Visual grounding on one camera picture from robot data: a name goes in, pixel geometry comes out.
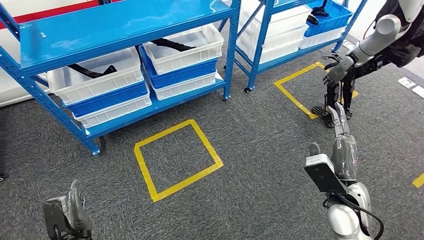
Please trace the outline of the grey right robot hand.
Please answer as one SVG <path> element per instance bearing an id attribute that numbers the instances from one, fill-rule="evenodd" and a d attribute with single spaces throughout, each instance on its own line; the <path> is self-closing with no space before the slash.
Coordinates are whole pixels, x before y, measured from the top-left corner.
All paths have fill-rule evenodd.
<path id="1" fill-rule="evenodd" d="M 305 165 L 325 164 L 344 182 L 357 181 L 358 170 L 358 149 L 354 136 L 350 133 L 347 122 L 347 115 L 344 107 L 336 102 L 333 107 L 327 108 L 334 124 L 335 139 L 332 147 L 332 156 L 320 153 L 318 144 L 315 142 L 309 145 L 312 150 L 310 156 L 306 158 Z"/>

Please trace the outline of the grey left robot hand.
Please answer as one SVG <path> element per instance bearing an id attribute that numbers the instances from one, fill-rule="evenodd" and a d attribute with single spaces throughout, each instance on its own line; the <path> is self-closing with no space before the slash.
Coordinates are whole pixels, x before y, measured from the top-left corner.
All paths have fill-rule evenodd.
<path id="1" fill-rule="evenodd" d="M 84 199 L 82 198 L 78 189 L 79 180 L 75 179 L 70 187 L 69 191 L 69 210 L 71 213 L 70 224 L 73 229 L 77 231 L 91 231 L 92 224 L 90 222 L 89 214 L 85 210 L 83 204 Z"/>

